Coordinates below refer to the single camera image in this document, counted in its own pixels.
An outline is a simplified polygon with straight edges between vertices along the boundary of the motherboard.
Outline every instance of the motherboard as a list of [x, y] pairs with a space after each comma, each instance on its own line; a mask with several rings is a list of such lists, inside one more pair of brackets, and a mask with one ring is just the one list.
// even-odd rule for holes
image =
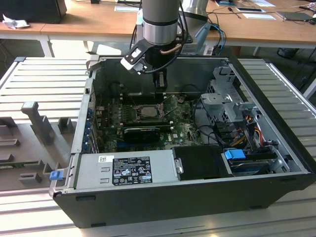
[[202, 145], [192, 121], [193, 100], [185, 95], [121, 95], [96, 108], [101, 152], [169, 150]]

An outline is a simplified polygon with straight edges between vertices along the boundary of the power supply label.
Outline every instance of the power supply label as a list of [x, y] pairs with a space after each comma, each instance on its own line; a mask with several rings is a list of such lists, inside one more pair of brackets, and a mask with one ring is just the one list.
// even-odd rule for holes
[[113, 159], [112, 184], [131, 185], [153, 182], [149, 157]]

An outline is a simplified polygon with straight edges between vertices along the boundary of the blue drive bracket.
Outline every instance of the blue drive bracket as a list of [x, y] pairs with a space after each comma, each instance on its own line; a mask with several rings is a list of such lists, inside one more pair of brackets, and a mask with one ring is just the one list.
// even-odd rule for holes
[[53, 180], [63, 180], [63, 174], [64, 174], [64, 172], [63, 172], [63, 171], [60, 171], [60, 170], [58, 170], [58, 171], [52, 171], [52, 172], [50, 173], [49, 179], [50, 179], [51, 181], [53, 181]]
[[225, 154], [226, 159], [245, 159], [246, 158], [243, 150], [240, 150], [240, 149], [228, 150], [224, 154]]

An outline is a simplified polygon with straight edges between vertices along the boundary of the copper pipe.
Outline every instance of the copper pipe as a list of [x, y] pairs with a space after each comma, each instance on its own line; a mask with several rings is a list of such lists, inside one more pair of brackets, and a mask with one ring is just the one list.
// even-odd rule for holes
[[177, 44], [174, 48], [172, 48], [172, 49], [170, 49], [170, 50], [167, 50], [167, 51], [160, 50], [160, 53], [161, 53], [162, 55], [168, 55], [168, 54], [170, 54], [170, 53], [172, 53], [172, 52], [177, 51], [177, 50], [180, 49], [181, 47], [182, 47], [181, 44]]

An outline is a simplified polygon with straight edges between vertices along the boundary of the black box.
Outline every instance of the black box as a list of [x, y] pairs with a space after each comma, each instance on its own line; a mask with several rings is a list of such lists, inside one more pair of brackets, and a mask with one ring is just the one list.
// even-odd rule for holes
[[65, 0], [0, 0], [1, 19], [58, 24], [66, 11]]

